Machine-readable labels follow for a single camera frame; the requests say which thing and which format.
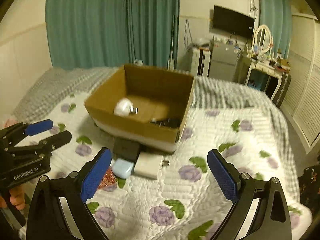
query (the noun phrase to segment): gray checkered blanket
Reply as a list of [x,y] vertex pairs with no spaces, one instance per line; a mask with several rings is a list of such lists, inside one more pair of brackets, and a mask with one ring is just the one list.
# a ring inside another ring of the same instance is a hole
[[[45,118],[70,93],[90,92],[110,77],[116,67],[48,70],[20,101],[13,114],[22,122]],[[259,108],[270,118],[279,157],[285,169],[289,192],[300,202],[300,190],[293,154],[289,145],[286,120],[283,114],[262,92],[247,86],[201,76],[196,77],[192,108]]]

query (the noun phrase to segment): teal curtain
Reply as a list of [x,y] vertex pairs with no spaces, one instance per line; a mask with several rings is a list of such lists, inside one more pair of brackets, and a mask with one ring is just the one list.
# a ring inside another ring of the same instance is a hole
[[167,66],[174,22],[173,58],[178,49],[179,0],[127,0],[130,58]]
[[[166,66],[179,0],[46,0],[52,65],[119,66],[142,59]],[[173,38],[177,53],[177,28]]]
[[271,31],[275,55],[281,49],[287,58],[292,26],[290,0],[260,0],[260,24],[267,25]]

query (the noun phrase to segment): white cabinet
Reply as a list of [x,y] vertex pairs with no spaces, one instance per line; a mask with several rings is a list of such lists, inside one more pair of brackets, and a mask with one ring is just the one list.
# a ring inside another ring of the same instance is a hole
[[292,81],[281,106],[309,153],[320,140],[320,24],[292,16]]
[[52,67],[46,25],[32,28],[0,45],[0,117]]

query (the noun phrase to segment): television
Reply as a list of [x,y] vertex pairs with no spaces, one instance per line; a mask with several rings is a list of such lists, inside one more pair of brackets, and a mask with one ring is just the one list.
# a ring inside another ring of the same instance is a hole
[[254,19],[236,11],[215,5],[213,28],[252,40]]

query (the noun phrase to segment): quilted white blanket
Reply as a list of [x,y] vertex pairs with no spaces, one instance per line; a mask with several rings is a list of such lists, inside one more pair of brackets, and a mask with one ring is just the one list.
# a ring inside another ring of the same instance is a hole
[[[49,132],[26,138],[28,145],[50,133],[69,130],[71,142],[52,154],[48,176],[60,178],[78,171],[101,147],[112,149],[114,138],[96,127],[84,108],[88,93],[70,95],[47,116],[54,122]],[[292,239],[299,239],[311,223],[310,211],[295,203],[278,157],[271,123],[259,109],[190,110],[177,151],[166,158],[159,180],[131,175],[100,189],[87,201],[106,235],[113,239],[210,239],[232,203],[223,196],[206,164],[211,149],[218,149],[239,172],[257,179],[278,177],[289,205]],[[36,181],[29,183],[31,196]],[[257,206],[255,200],[239,232],[244,237]],[[81,235],[65,201],[65,214],[74,236]],[[26,228],[20,233],[25,235]]]

